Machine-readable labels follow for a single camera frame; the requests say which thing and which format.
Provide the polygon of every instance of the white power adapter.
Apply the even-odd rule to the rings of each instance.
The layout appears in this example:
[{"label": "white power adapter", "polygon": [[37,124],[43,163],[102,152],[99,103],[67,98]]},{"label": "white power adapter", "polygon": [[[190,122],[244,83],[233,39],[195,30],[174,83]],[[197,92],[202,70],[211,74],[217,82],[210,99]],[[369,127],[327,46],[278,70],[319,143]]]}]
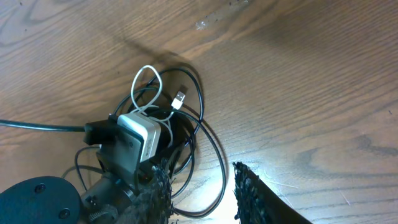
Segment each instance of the white power adapter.
[{"label": "white power adapter", "polygon": [[140,162],[155,155],[162,131],[158,122],[139,113],[128,113],[119,116],[118,125],[137,133],[144,139]]}]

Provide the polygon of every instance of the wooden table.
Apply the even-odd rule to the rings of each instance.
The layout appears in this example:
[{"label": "wooden table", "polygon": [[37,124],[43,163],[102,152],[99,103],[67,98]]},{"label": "wooden table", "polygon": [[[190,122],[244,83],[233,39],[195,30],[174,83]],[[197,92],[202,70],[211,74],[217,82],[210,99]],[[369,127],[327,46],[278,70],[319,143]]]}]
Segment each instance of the wooden table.
[{"label": "wooden table", "polygon": [[[189,63],[226,154],[228,188],[210,216],[170,222],[238,223],[231,163],[243,161],[314,223],[397,223],[397,20],[398,3],[387,0],[3,0],[0,118],[106,119],[143,65]],[[187,77],[164,82],[171,93],[184,84],[198,109]],[[82,137],[1,127],[0,191],[60,176]],[[221,187],[203,133],[198,142],[192,182],[174,201],[193,211]],[[80,163],[97,166],[92,152]],[[75,173],[67,179],[82,192]]]}]

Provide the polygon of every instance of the screw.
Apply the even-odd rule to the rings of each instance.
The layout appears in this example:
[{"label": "screw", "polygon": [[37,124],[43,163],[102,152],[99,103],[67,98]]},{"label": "screw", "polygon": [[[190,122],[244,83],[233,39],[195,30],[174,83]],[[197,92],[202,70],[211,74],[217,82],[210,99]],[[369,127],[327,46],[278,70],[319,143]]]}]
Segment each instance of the screw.
[{"label": "screw", "polygon": [[60,219],[66,219],[66,218],[69,217],[69,215],[70,215],[69,209],[64,208],[64,209],[61,210],[61,212],[60,212],[60,214],[59,214],[58,217],[59,217]]},{"label": "screw", "polygon": [[45,185],[44,184],[39,184],[38,186],[35,187],[35,193],[40,194],[45,190]]}]

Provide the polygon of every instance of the table surface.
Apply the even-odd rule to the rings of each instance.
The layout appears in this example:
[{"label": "table surface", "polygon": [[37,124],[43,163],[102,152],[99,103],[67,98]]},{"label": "table surface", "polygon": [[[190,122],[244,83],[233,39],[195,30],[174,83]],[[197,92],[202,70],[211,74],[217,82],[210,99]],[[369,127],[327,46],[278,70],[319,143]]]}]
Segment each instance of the table surface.
[{"label": "table surface", "polygon": [[[243,161],[316,224],[398,222],[398,3],[307,0],[3,0],[0,118],[82,125],[106,119],[135,73],[187,63],[228,166],[228,188],[202,220],[238,223],[232,162]],[[147,73],[141,81],[148,81]],[[165,77],[175,93],[195,88]],[[0,128],[0,191],[60,176],[79,133]],[[174,205],[206,208],[221,172],[203,133]],[[97,166],[93,152],[80,164]],[[92,184],[98,175],[83,172]],[[181,186],[187,171],[174,182]],[[75,173],[67,179],[82,192]]]}]

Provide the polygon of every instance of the white lightning cable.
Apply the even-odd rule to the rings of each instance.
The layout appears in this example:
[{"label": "white lightning cable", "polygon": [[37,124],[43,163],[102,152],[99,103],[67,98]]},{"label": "white lightning cable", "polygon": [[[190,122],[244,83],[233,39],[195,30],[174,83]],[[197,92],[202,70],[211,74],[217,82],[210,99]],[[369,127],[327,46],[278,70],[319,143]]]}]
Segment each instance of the white lightning cable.
[{"label": "white lightning cable", "polygon": [[[146,68],[150,68],[152,71],[154,71],[157,79],[159,80],[159,90],[157,91],[155,97],[150,100],[150,102],[148,104],[146,104],[145,106],[138,106],[136,100],[134,99],[134,86],[136,85],[137,79],[139,77],[139,75],[142,73],[142,71],[144,71],[144,69]],[[159,73],[157,73],[157,70],[151,66],[151,65],[145,65],[144,67],[142,67],[138,72],[137,75],[134,77],[134,80],[132,81],[132,85],[131,85],[131,101],[134,104],[134,106],[138,109],[136,111],[136,113],[142,113],[143,111],[145,111],[148,107],[150,107],[160,96],[160,93],[162,92],[163,89],[163,82],[162,82],[162,78],[160,77]]]},{"label": "white lightning cable", "polygon": [[[139,75],[142,73],[142,71],[144,71],[146,68],[150,68],[152,71],[154,71],[157,79],[159,80],[159,90],[157,91],[155,97],[153,97],[153,99],[150,100],[149,103],[147,103],[145,106],[138,106],[136,100],[134,99],[134,87],[136,85],[137,79],[139,77]],[[160,96],[160,94],[162,93],[162,89],[163,89],[163,81],[162,81],[162,77],[159,75],[159,73],[157,72],[157,70],[151,66],[151,65],[145,65],[144,67],[142,67],[138,72],[137,75],[134,77],[134,80],[132,81],[132,85],[131,85],[131,101],[134,104],[134,106],[136,107],[136,109],[132,110],[130,113],[139,113],[139,114],[143,114],[145,116],[147,116],[147,114],[145,113],[145,110],[147,108],[150,107],[156,107],[158,108],[158,106],[153,105],[154,102],[158,99],[158,97]],[[183,101],[185,99],[185,94],[183,94],[182,92],[178,92],[177,96],[174,98],[173,102],[172,102],[172,107],[174,109],[179,110],[181,108],[181,106],[183,105]],[[173,116],[174,112],[171,112],[170,115],[165,118],[165,119],[157,119],[154,117],[148,117],[149,119],[159,122],[160,124],[163,124],[170,133],[170,142],[169,142],[169,146],[170,147],[173,144],[173,132],[172,132],[172,128],[170,125],[170,118]]]}]

